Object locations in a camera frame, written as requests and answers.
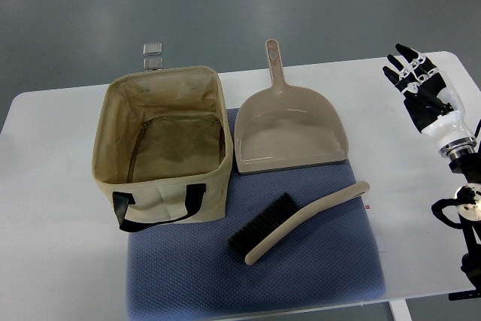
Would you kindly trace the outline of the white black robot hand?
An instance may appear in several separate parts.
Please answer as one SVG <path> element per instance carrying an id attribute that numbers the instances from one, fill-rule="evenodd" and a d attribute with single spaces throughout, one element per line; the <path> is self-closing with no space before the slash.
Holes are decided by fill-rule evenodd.
<path id="1" fill-rule="evenodd" d="M 456 147 L 476 146 L 476 136 L 466 126 L 464 105 L 446 72 L 424 53 L 403 44 L 395 49 L 405 59 L 387 56 L 393 66 L 383 73 L 404 97 L 404 106 L 417 131 L 432 139 L 446 156 Z"/>

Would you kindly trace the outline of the black metal robot arm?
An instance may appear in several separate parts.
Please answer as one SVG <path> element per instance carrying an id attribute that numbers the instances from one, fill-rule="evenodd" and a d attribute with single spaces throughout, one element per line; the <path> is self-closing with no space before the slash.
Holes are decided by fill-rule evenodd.
<path id="1" fill-rule="evenodd" d="M 461 174 L 466 184 L 451 198 L 431 206 L 433 215 L 445 225 L 462 231 L 467 252 L 461 258 L 461 270 L 474 286 L 471 291 L 454 292 L 449 300 L 480 297 L 480 146 L 476 136 L 462 120 L 449 120 L 434 129 L 433 136 L 441 156 L 449 159 L 449 168 Z"/>

